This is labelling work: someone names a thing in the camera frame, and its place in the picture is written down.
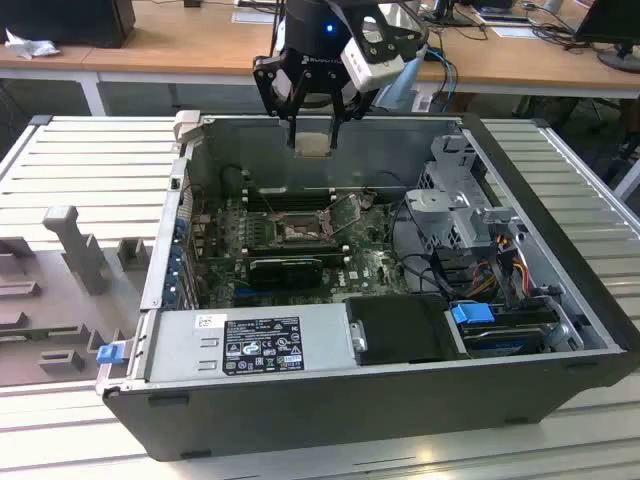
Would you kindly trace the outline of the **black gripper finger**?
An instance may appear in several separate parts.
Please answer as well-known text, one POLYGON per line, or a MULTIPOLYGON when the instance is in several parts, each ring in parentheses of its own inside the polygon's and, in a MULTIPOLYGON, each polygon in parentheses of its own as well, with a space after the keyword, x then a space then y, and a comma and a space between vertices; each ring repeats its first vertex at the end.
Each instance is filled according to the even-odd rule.
POLYGON ((339 130, 343 123, 350 120, 361 120, 370 110, 374 101, 374 91, 356 92, 348 103, 344 102, 342 89, 347 84, 346 76, 331 71, 329 73, 328 91, 331 95, 333 116, 330 125, 330 148, 338 146, 339 130))
POLYGON ((253 77, 267 114, 289 123, 287 146, 295 148, 297 116, 311 88, 311 70, 302 64, 302 57, 294 51, 283 51, 274 57, 254 59, 253 77), (274 87, 277 74, 282 72, 290 82, 290 90, 281 98, 274 87))

